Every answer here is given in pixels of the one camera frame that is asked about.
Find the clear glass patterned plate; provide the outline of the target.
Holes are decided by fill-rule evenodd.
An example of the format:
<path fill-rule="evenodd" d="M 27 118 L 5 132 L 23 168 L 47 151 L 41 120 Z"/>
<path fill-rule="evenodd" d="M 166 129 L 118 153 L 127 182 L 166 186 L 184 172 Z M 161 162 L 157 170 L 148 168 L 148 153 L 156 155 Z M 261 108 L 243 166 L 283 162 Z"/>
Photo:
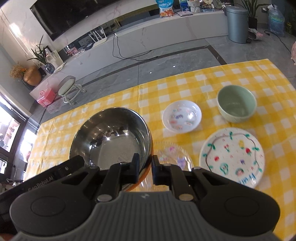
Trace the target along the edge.
<path fill-rule="evenodd" d="M 158 156 L 161 164 L 173 164 L 179 166 L 183 171 L 191 171 L 193 162 L 186 150 L 177 144 L 170 142 L 155 142 L 154 155 Z M 152 171 L 150 170 L 145 179 L 135 189 L 137 192 L 160 192 L 169 191 L 165 185 L 153 184 Z"/>

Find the orange steel bowl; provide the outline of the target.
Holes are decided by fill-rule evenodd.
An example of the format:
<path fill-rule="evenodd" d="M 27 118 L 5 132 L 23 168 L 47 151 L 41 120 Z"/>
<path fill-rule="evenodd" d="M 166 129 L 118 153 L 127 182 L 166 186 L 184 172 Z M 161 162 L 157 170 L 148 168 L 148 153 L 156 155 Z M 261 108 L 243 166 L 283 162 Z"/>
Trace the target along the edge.
<path fill-rule="evenodd" d="M 114 107 L 104 109 L 79 128 L 71 144 L 69 156 L 81 156 L 90 167 L 100 172 L 117 163 L 130 163 L 139 154 L 139 176 L 135 184 L 122 189 L 131 191 L 147 176 L 153 154 L 152 135 L 144 119 L 135 111 Z"/>

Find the small white sticker plate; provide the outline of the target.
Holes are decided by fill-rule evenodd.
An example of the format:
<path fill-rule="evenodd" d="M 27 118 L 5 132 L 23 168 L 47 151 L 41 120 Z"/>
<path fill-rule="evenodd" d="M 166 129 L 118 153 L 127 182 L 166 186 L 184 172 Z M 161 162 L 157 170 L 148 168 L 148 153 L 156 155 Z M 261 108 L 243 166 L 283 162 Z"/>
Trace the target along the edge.
<path fill-rule="evenodd" d="M 166 129 L 174 133 L 188 133 L 201 123 L 200 107 L 189 100 L 179 100 L 169 104 L 162 114 Z"/>

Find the white painted ceramic plate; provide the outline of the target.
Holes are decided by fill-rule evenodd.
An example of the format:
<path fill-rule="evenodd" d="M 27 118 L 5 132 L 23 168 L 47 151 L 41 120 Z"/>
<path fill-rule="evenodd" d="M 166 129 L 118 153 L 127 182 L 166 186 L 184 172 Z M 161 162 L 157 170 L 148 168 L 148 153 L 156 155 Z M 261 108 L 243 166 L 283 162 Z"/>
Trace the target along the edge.
<path fill-rule="evenodd" d="M 240 128 L 223 128 L 201 147 L 199 166 L 250 188 L 260 182 L 265 157 L 254 135 Z"/>

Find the green ceramic bowl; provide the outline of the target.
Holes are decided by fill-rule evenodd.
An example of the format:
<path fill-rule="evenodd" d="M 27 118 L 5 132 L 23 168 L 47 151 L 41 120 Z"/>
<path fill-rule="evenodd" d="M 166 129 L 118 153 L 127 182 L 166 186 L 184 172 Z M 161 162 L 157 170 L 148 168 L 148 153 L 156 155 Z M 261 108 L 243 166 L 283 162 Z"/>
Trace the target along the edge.
<path fill-rule="evenodd" d="M 247 121 L 257 109 L 253 93 L 239 85 L 223 87 L 218 91 L 216 100 L 220 114 L 230 123 Z"/>

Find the pink box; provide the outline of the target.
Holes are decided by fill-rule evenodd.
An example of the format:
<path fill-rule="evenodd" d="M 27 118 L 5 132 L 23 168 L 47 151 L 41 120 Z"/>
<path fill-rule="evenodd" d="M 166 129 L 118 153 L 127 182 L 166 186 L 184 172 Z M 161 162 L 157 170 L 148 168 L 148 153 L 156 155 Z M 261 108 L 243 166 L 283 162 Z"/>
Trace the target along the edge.
<path fill-rule="evenodd" d="M 42 90 L 40 92 L 40 96 L 37 99 L 37 103 L 45 108 L 46 106 L 49 106 L 53 103 L 55 97 L 56 93 L 54 92 L 54 90 L 51 88 L 47 88 L 45 91 Z"/>

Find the small round stool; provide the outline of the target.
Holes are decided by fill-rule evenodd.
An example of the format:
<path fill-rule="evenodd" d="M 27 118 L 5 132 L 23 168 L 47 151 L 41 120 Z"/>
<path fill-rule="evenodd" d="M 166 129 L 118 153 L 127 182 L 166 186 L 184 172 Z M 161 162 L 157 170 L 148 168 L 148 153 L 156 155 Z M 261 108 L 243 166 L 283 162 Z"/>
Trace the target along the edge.
<path fill-rule="evenodd" d="M 64 103 L 68 103 L 70 105 L 75 104 L 75 98 L 78 96 L 79 93 L 86 93 L 86 89 L 82 88 L 81 84 L 75 83 L 76 78 L 74 76 L 66 76 L 63 79 L 63 85 L 58 90 L 58 95 L 62 97 Z M 71 93 L 72 90 L 76 90 L 76 94 L 72 96 L 71 98 L 68 97 L 68 95 Z"/>

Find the orange round vase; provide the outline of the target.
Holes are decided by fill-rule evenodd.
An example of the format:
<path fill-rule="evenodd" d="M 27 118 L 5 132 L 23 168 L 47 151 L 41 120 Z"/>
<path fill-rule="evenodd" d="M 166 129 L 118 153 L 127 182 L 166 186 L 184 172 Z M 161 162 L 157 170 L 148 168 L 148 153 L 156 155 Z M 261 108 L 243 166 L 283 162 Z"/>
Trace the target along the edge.
<path fill-rule="evenodd" d="M 23 80 L 29 85 L 37 86 L 42 80 L 41 73 L 36 66 L 30 66 L 23 75 Z"/>

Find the yellow checkered tablecloth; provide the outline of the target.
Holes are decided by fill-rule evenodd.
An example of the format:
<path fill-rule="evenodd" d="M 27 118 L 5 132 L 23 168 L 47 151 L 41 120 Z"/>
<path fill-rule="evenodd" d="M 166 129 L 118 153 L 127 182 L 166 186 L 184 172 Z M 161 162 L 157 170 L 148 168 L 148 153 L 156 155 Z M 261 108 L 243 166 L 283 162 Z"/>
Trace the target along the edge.
<path fill-rule="evenodd" d="M 187 72 L 123 90 L 92 101 L 41 124 L 24 178 L 56 166 L 69 158 L 78 129 L 100 110 L 124 106 L 139 113 L 154 142 L 167 141 L 184 148 L 194 164 L 204 141 L 230 126 L 218 111 L 216 96 L 227 85 L 241 85 L 257 100 L 257 110 L 238 127 L 253 134 L 263 147 L 265 170 L 258 190 L 280 206 L 275 234 L 282 240 L 295 235 L 295 88 L 269 60 L 228 64 Z M 177 100 L 190 100 L 202 111 L 196 130 L 176 135 L 162 123 L 165 108 Z"/>

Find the white wifi router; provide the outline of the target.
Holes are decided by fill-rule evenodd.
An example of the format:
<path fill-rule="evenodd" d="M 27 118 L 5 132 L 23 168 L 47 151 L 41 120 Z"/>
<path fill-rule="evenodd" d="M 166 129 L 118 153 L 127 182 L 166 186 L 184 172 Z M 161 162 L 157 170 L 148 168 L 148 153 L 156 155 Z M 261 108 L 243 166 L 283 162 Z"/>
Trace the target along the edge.
<path fill-rule="evenodd" d="M 93 48 L 96 46 L 99 46 L 107 41 L 107 36 L 105 34 L 104 29 L 101 27 L 100 29 L 95 29 L 91 31 L 89 34 L 89 37 L 94 42 Z"/>

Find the white marble tv bench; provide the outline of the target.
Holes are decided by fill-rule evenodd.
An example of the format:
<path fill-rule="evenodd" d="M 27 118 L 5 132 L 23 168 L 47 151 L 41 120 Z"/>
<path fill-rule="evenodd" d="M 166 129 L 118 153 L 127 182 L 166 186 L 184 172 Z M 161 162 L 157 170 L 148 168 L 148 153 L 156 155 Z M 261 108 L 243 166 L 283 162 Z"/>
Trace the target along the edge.
<path fill-rule="evenodd" d="M 227 17 L 223 11 L 155 18 L 119 31 L 108 37 L 105 43 L 71 57 L 60 71 L 35 87 L 30 96 L 38 99 L 40 92 L 48 87 L 57 90 L 66 76 L 81 79 L 118 62 L 120 55 L 129 58 L 168 45 L 227 34 Z"/>

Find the black television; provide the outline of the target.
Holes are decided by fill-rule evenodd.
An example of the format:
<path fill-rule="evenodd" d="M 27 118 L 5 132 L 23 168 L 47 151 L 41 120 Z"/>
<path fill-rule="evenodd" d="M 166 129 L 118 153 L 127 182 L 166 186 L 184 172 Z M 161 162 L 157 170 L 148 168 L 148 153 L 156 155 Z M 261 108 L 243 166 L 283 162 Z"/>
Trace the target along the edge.
<path fill-rule="evenodd" d="M 88 16 L 115 3 L 112 0 L 37 0 L 30 10 L 51 40 Z"/>

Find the grey trash bin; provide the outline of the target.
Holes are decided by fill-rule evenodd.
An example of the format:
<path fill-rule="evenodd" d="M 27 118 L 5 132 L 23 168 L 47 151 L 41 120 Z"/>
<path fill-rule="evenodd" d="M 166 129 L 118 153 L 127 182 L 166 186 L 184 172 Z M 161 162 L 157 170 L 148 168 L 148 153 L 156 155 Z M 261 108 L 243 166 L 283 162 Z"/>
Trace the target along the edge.
<path fill-rule="evenodd" d="M 248 39 L 248 11 L 238 6 L 226 6 L 228 37 L 232 42 L 246 44 Z"/>

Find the tall potted plant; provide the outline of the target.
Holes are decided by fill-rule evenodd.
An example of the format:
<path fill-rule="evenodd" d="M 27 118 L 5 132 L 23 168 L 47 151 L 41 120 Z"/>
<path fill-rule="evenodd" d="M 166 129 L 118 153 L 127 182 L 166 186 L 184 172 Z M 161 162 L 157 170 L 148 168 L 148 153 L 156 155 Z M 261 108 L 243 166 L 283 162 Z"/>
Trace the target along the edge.
<path fill-rule="evenodd" d="M 268 4 L 259 4 L 258 0 L 242 0 L 242 6 L 248 11 L 248 25 L 250 29 L 257 29 L 258 20 L 256 18 L 257 10 Z"/>

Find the blue water jug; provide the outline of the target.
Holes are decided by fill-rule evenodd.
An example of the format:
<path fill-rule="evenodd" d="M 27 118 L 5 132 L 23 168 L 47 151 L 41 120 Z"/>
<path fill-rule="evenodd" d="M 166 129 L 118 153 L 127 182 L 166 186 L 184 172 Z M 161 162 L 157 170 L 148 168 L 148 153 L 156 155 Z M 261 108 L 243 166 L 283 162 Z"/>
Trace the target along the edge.
<path fill-rule="evenodd" d="M 267 8 L 269 31 L 278 36 L 284 36 L 285 17 L 280 12 L 277 5 L 271 4 Z"/>

